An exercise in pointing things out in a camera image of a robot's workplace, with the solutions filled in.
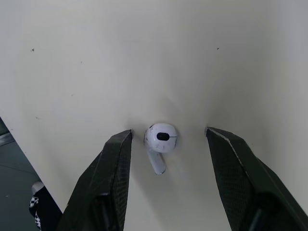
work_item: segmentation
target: white earbud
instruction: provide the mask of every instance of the white earbud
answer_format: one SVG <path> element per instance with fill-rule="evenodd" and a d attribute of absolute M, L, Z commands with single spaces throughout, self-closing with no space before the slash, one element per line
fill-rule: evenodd
<path fill-rule="evenodd" d="M 161 153 L 171 152 L 177 144 L 178 134 L 170 124 L 154 124 L 144 135 L 144 146 L 156 174 L 163 174 L 166 165 Z"/>

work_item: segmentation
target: shoe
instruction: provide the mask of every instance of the shoe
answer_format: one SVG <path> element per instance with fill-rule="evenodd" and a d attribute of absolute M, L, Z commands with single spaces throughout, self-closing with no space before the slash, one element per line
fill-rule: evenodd
<path fill-rule="evenodd" d="M 32 185 L 32 194 L 34 195 L 36 192 L 41 190 L 45 185 L 41 181 L 34 182 Z"/>

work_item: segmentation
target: gray floor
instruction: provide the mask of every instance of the gray floor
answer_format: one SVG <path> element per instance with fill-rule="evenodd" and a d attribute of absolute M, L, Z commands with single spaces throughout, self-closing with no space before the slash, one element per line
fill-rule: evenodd
<path fill-rule="evenodd" d="M 0 176 L 0 230 L 37 231 L 28 208 L 39 177 L 16 142 L 0 147 Z"/>

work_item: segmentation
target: white surface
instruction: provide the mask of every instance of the white surface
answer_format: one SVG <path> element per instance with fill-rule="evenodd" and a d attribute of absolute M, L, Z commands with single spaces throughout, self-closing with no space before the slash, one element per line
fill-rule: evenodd
<path fill-rule="evenodd" d="M 107 139 L 133 128 L 128 231 L 230 229 L 207 124 L 243 137 L 308 212 L 307 12 L 306 0 L 2 1 L 0 116 L 62 210 Z M 155 122 L 180 134 L 160 177 L 142 146 Z"/>

